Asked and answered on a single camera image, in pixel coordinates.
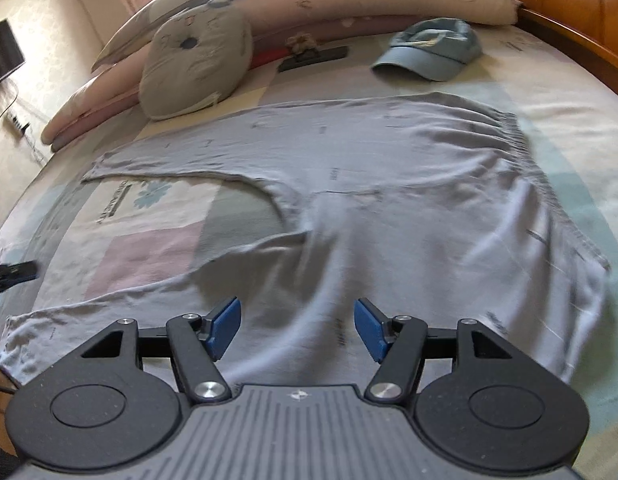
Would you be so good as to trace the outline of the grey striped pants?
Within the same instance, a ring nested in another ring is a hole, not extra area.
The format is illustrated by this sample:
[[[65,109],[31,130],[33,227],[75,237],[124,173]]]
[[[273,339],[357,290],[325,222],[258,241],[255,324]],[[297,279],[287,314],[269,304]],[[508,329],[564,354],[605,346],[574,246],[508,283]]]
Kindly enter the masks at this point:
[[[235,296],[230,382],[362,382],[352,305],[476,318],[562,379],[608,264],[564,214],[509,113],[446,93],[282,103],[110,151],[42,228],[0,365],[21,382],[118,318]]]

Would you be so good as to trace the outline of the white power strip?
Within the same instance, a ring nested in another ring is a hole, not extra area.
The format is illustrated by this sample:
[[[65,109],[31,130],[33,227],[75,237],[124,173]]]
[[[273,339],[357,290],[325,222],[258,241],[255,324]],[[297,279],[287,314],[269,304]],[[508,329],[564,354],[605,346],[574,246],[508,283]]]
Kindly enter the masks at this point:
[[[22,122],[16,115],[13,114],[6,115],[6,122],[8,122],[13,130],[20,136],[25,136],[27,134],[27,130],[30,128],[30,124],[28,122]]]

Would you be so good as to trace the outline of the pink folded quilt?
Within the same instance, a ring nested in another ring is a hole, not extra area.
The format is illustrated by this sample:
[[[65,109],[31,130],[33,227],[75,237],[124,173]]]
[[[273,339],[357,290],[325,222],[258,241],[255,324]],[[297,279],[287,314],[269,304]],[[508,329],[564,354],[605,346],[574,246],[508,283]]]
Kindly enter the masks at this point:
[[[295,26],[372,16],[449,16],[482,25],[512,25],[516,0],[234,0],[256,37]],[[148,45],[111,65],[78,89],[47,123],[43,144],[58,151],[109,117],[138,103],[138,86]]]

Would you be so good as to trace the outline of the grey cat face cushion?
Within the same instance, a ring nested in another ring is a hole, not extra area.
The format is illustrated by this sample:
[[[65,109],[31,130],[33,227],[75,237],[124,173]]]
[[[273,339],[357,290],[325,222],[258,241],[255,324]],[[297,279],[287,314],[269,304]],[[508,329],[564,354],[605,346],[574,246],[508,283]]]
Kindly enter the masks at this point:
[[[228,0],[183,11],[160,26],[149,44],[138,100],[164,120],[231,96],[253,59],[251,24]]]

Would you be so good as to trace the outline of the grey patterned pillow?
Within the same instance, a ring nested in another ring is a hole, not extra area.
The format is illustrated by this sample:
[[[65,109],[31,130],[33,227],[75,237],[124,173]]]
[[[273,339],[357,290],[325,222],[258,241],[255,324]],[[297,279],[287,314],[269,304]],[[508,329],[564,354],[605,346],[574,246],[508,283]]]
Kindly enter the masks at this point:
[[[135,12],[112,36],[94,61],[92,70],[111,65],[138,51],[152,40],[156,30],[169,18],[209,0],[152,0]]]

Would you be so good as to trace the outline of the blue baseball cap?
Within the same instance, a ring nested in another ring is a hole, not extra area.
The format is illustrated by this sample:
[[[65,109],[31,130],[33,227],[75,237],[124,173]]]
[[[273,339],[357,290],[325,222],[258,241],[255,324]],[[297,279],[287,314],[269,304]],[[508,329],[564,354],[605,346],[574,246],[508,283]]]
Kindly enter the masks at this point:
[[[458,18],[432,18],[397,32],[372,68],[400,68],[428,81],[444,82],[482,55],[480,38],[468,23]]]

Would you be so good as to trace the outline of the black phone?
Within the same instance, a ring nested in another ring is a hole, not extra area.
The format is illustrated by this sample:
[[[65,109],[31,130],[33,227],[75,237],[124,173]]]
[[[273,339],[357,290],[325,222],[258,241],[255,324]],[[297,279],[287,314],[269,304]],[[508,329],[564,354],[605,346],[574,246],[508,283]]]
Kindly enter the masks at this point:
[[[347,58],[349,55],[349,47],[335,47],[330,49],[308,49],[301,53],[292,54],[289,58],[277,66],[279,73],[288,72],[289,70],[297,70],[315,64],[326,63]]]

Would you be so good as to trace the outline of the wall mounted television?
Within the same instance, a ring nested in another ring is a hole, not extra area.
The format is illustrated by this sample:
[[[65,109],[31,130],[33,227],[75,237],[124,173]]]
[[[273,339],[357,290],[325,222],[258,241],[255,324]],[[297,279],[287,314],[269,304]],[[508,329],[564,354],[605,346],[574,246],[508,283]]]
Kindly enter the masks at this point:
[[[7,20],[0,21],[0,83],[20,66],[24,55]]]

